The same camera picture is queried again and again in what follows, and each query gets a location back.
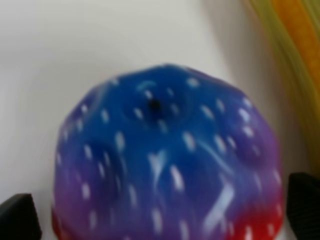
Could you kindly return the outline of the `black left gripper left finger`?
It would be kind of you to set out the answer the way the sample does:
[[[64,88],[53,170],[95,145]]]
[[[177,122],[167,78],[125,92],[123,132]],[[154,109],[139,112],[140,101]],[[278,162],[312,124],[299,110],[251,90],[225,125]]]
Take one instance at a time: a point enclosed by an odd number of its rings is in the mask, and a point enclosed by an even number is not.
[[[33,197],[18,193],[0,204],[2,240],[40,240],[42,230]]]

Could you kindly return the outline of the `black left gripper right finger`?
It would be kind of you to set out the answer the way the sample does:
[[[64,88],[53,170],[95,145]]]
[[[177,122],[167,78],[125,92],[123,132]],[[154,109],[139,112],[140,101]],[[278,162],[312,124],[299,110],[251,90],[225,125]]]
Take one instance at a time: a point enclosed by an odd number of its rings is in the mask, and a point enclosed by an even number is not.
[[[320,238],[320,180],[307,173],[289,176],[287,218],[298,240]]]

